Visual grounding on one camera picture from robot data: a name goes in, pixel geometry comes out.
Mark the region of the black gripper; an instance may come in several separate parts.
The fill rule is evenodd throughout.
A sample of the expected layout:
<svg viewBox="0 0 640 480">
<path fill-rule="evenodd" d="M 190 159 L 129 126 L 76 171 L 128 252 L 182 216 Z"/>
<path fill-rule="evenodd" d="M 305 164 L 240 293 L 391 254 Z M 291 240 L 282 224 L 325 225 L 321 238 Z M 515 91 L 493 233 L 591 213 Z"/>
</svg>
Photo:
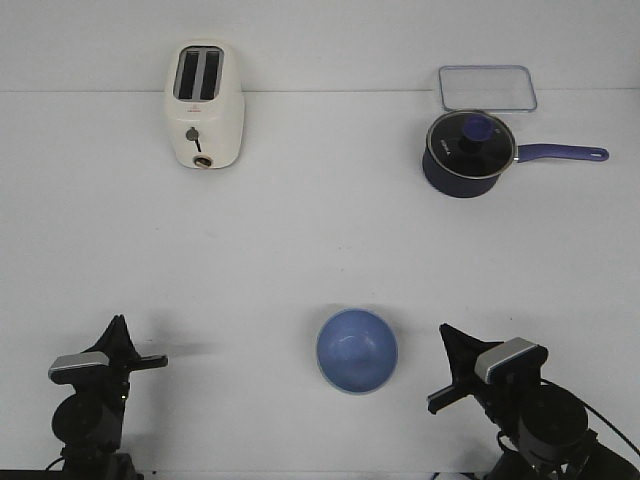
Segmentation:
<svg viewBox="0 0 640 480">
<path fill-rule="evenodd" d="M 167 355 L 141 356 L 137 352 L 122 314 L 115 315 L 96 343 L 84 352 L 95 352 L 104 365 L 98 374 L 99 395 L 128 395 L 133 372 L 168 365 Z"/>
<path fill-rule="evenodd" d="M 482 341 L 449 325 L 439 326 L 439 332 L 449 361 L 452 383 L 427 396 L 431 414 L 467 397 L 473 396 L 481 405 L 495 400 L 495 392 L 475 372 L 477 358 L 502 344 L 502 341 Z"/>
</svg>

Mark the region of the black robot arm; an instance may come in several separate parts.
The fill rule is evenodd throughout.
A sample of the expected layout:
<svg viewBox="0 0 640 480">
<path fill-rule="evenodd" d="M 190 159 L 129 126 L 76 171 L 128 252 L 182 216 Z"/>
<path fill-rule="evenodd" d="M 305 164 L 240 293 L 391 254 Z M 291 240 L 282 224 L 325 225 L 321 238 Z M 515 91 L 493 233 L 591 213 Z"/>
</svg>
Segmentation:
<svg viewBox="0 0 640 480">
<path fill-rule="evenodd" d="M 54 360 L 48 378 L 74 389 L 52 417 L 53 434 L 63 443 L 61 473 L 67 479 L 144 477 L 131 455 L 120 451 L 130 375 L 167 365 L 165 355 L 138 353 L 122 314 L 113 317 L 94 345 Z"/>
<path fill-rule="evenodd" d="M 516 337 L 487 342 L 457 328 L 439 328 L 452 381 L 430 394 L 435 414 L 473 397 L 498 427 L 502 455 L 489 479 L 636 479 L 639 470 L 597 439 L 589 426 L 593 408 L 545 380 L 545 347 Z"/>
</svg>

